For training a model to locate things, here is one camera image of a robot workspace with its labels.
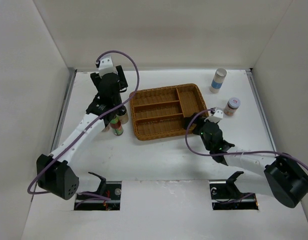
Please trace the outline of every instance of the white wall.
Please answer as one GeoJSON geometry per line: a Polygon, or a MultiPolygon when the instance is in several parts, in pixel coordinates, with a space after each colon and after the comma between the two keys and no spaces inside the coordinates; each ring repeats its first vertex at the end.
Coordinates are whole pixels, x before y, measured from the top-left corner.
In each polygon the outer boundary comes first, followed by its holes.
{"type": "Polygon", "coordinates": [[[21,238],[68,77],[32,0],[0,0],[0,240],[21,238]]]}
{"type": "Polygon", "coordinates": [[[129,53],[140,67],[251,68],[291,2],[34,1],[67,66],[79,69],[93,69],[110,49],[129,53]]]}
{"type": "MultiPolygon", "coordinates": [[[[274,141],[308,164],[308,0],[294,0],[253,75],[274,141]]],[[[303,200],[308,219],[308,195],[303,200]]]]}

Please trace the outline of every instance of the white table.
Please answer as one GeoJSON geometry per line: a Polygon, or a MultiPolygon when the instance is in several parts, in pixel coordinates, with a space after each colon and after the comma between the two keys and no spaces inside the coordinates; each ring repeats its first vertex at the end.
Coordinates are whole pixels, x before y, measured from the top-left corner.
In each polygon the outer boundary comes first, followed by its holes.
{"type": "MultiPolygon", "coordinates": [[[[150,70],[140,72],[140,90],[194,83],[208,107],[224,107],[230,97],[241,106],[221,121],[224,139],[246,150],[272,150],[244,70],[228,70],[218,94],[209,91],[214,69],[150,70]]],[[[135,88],[136,74],[125,72],[126,99],[135,88]]],[[[75,79],[62,142],[76,127],[96,94],[90,73],[75,79]]],[[[126,105],[129,116],[129,104],[126,105]]],[[[122,136],[99,134],[74,167],[85,176],[92,170],[108,181],[123,181],[120,211],[73,211],[74,198],[52,194],[34,197],[23,240],[27,239],[308,239],[308,223],[301,204],[289,209],[274,198],[257,195],[259,210],[213,211],[207,180],[226,179],[239,168],[217,164],[192,154],[183,136],[139,141],[131,119],[122,136]]],[[[192,147],[205,153],[198,136],[192,147]]],[[[255,177],[245,172],[245,178],[255,177]]]]}

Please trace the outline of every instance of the wicker basket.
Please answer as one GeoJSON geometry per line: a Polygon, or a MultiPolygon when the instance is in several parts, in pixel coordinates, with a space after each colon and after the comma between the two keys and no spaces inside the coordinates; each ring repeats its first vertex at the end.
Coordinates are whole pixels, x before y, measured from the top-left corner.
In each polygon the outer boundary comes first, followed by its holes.
{"type": "Polygon", "coordinates": [[[184,117],[207,109],[192,83],[140,90],[130,108],[135,136],[142,141],[185,135],[184,117]]]}

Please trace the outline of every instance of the spice jar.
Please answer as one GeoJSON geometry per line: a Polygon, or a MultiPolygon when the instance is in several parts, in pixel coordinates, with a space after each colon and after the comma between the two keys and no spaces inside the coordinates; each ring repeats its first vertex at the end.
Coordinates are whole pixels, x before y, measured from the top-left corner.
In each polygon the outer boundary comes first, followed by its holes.
{"type": "Polygon", "coordinates": [[[226,107],[224,108],[224,113],[227,116],[233,116],[239,106],[240,106],[240,100],[236,97],[231,97],[228,100],[226,107]]]}

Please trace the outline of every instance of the divided tray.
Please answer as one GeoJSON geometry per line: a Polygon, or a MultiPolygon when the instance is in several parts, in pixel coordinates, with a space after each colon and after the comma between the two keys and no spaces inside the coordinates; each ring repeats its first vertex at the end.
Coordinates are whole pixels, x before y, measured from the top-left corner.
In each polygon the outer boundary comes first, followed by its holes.
{"type": "Polygon", "coordinates": [[[185,135],[184,117],[207,108],[198,86],[191,83],[140,90],[130,109],[135,136],[146,141],[185,135]]]}

